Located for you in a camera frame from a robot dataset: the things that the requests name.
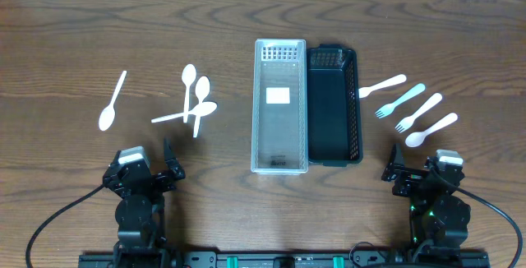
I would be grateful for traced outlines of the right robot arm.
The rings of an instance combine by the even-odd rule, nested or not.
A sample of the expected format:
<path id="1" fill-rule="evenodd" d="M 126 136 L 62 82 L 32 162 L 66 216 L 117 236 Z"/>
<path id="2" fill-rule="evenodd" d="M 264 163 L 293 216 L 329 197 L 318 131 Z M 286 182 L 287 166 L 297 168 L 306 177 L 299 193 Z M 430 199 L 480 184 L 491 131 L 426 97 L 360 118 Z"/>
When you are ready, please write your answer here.
<path id="1" fill-rule="evenodd" d="M 438 150 L 423 169 L 412 169 L 404 164 L 400 145 L 393 145 L 381 179 L 394 184 L 393 195 L 410 200 L 410 261 L 459 255 L 471 218 L 470 205 L 453 195 L 464 179 L 463 163 L 458 152 Z"/>

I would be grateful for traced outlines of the white plastic spoon crosswise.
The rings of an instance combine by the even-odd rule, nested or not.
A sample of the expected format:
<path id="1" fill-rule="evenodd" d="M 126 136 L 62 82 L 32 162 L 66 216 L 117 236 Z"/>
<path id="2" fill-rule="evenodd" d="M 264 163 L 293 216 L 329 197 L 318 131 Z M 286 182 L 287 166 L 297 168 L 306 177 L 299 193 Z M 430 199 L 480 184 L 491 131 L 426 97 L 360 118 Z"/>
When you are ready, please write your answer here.
<path id="1" fill-rule="evenodd" d="M 203 103 L 196 105 L 192 110 L 189 110 L 188 112 L 175 113 L 175 114 L 170 114 L 170 115 L 166 115 L 166 116 L 162 116 L 158 118 L 153 118 L 151 122 L 152 123 L 164 122 L 164 121 L 172 120 L 175 118 L 180 118 L 183 116 L 189 116 L 189 115 L 204 117 L 206 115 L 213 113 L 216 109 L 217 109 L 217 104 L 215 102 L 203 102 Z"/>

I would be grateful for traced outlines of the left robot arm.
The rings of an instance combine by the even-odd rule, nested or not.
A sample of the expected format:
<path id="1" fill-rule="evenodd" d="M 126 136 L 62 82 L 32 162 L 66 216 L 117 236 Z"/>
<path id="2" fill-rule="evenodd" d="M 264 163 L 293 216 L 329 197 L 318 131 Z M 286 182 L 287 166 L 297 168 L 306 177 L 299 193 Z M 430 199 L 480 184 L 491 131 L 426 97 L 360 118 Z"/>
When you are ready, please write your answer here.
<path id="1" fill-rule="evenodd" d="M 166 268 L 173 265 L 173 250 L 166 247 L 164 193 L 176 189 L 186 177 L 168 139 L 164 139 L 167 169 L 152 174 L 142 146 L 120 150 L 103 175 L 103 186 L 121 201 L 115 210 L 118 242 L 110 267 Z"/>

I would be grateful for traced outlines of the white plastic fork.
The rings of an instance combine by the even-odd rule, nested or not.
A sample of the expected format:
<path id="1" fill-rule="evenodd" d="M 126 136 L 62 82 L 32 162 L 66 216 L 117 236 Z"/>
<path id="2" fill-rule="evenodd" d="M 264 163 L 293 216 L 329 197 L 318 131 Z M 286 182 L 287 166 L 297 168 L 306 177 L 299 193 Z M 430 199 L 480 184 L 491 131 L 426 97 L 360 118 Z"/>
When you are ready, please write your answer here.
<path id="1" fill-rule="evenodd" d="M 415 122 L 417 118 L 422 116 L 425 112 L 432 109 L 434 106 L 439 104 L 442 101 L 442 94 L 435 93 L 433 94 L 425 103 L 422 104 L 413 114 L 403 118 L 395 127 L 395 130 L 398 133 L 407 131 Z"/>
<path id="2" fill-rule="evenodd" d="M 384 88 L 387 88 L 393 85 L 398 85 L 398 84 L 404 83 L 406 80 L 407 80 L 407 77 L 404 74 L 399 74 L 397 76 L 393 76 L 389 79 L 379 82 L 375 85 L 361 87 L 358 90 L 358 98 L 359 99 L 366 98 L 373 91 L 381 90 L 381 89 L 384 89 Z"/>

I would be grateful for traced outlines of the mint green plastic fork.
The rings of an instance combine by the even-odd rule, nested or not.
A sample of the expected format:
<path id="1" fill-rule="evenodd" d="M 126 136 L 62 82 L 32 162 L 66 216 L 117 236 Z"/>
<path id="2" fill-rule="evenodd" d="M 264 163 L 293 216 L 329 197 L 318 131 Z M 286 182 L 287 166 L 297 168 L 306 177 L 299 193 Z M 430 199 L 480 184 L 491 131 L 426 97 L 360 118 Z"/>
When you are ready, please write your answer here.
<path id="1" fill-rule="evenodd" d="M 411 98 L 421 94 L 425 89 L 426 89 L 426 86 L 423 83 L 416 84 L 414 87 L 406 91 L 403 95 L 401 95 L 394 102 L 385 104 L 382 107 L 380 107 L 375 112 L 375 116 L 378 118 L 384 118 L 384 117 L 391 115 L 398 106 L 410 100 Z"/>

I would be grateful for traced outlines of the short white plastic spoon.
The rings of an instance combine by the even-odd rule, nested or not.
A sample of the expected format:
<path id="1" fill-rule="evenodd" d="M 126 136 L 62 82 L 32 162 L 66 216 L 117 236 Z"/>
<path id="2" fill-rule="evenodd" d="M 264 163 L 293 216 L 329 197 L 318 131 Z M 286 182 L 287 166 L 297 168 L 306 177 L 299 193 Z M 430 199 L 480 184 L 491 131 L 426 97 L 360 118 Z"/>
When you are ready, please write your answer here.
<path id="1" fill-rule="evenodd" d="M 422 132 L 413 132 L 410 135 L 408 135 L 405 140 L 405 145 L 412 148 L 420 146 L 425 141 L 427 136 L 456 122 L 458 118 L 459 116 L 457 113 L 447 114 L 442 119 L 431 125 L 428 129 Z"/>

